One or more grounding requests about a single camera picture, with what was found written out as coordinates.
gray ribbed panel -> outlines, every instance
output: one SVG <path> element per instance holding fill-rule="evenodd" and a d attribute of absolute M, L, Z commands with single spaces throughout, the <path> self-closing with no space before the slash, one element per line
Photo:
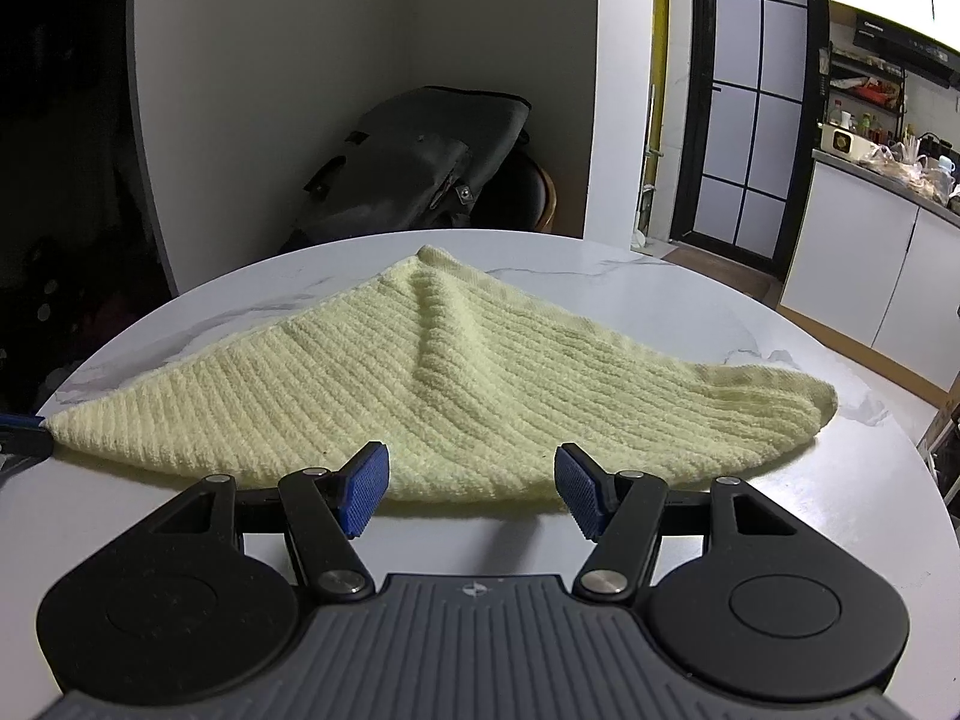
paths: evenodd
<path fill-rule="evenodd" d="M 661 662 L 622 608 L 556 577 L 393 576 L 321 608 L 280 665 L 186 707 L 126 709 L 71 694 L 43 720 L 906 720 L 878 693 L 814 709 L 714 696 Z"/>

brown doormat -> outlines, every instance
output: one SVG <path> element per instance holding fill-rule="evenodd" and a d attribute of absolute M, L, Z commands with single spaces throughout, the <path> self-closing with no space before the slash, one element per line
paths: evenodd
<path fill-rule="evenodd" d="M 762 274 L 753 268 L 748 268 L 731 260 L 725 260 L 708 251 L 699 248 L 679 247 L 664 257 L 664 260 L 689 271 L 707 276 L 728 287 L 733 287 L 738 293 L 749 295 L 754 300 L 763 301 L 771 286 L 779 284 L 773 276 Z"/>

black door frame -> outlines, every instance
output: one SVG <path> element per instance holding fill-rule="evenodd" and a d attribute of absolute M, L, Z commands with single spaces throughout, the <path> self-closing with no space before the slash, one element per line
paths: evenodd
<path fill-rule="evenodd" d="M 803 223 L 803 211 L 813 176 L 813 148 L 817 145 L 817 125 L 824 112 L 824 90 L 820 76 L 820 48 L 829 45 L 829 0 L 806 0 L 806 75 L 800 108 L 797 151 L 793 175 L 784 201 L 781 232 L 776 239 L 772 259 L 743 250 L 733 244 L 694 232 L 704 158 L 707 156 L 707 131 L 713 96 L 713 49 L 716 43 L 716 0 L 693 0 L 690 40 L 690 81 L 686 102 L 686 127 L 683 154 L 677 180 L 670 237 L 685 244 L 711 251 L 744 265 L 785 279 L 793 259 Z"/>

ribbed towel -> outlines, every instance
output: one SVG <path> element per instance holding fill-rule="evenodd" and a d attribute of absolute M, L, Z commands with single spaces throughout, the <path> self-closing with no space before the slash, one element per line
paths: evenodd
<path fill-rule="evenodd" d="M 381 440 L 390 497 L 479 502 L 555 498 L 562 442 L 672 484 L 738 473 L 836 407 L 803 373 L 681 362 L 424 247 L 45 424 L 89 454 L 245 485 Z"/>

white table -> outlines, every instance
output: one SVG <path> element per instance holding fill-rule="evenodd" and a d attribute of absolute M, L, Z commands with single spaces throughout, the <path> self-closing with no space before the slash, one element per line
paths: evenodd
<path fill-rule="evenodd" d="M 832 382 L 840 410 L 814 445 L 751 481 L 899 589 L 911 631 L 888 695 L 923 720 L 956 714 L 960 550 L 910 440 L 832 351 L 760 303 L 678 266 L 588 242 L 479 230 L 311 248 L 228 274 L 157 309 L 77 370 L 44 412 L 97 397 L 210 341 L 358 284 L 426 242 L 661 352 L 696 362 L 790 365 Z M 59 694 L 34 634 L 45 591 L 173 494 L 56 459 L 0 490 L 4 720 L 26 720 Z M 253 554 L 283 565 L 281 542 L 252 541 Z M 692 554 L 689 543 L 665 541 L 661 571 Z M 376 581 L 400 571 L 526 572 L 558 573 L 569 583 L 592 547 L 563 514 L 513 521 L 375 517 L 354 544 Z"/>

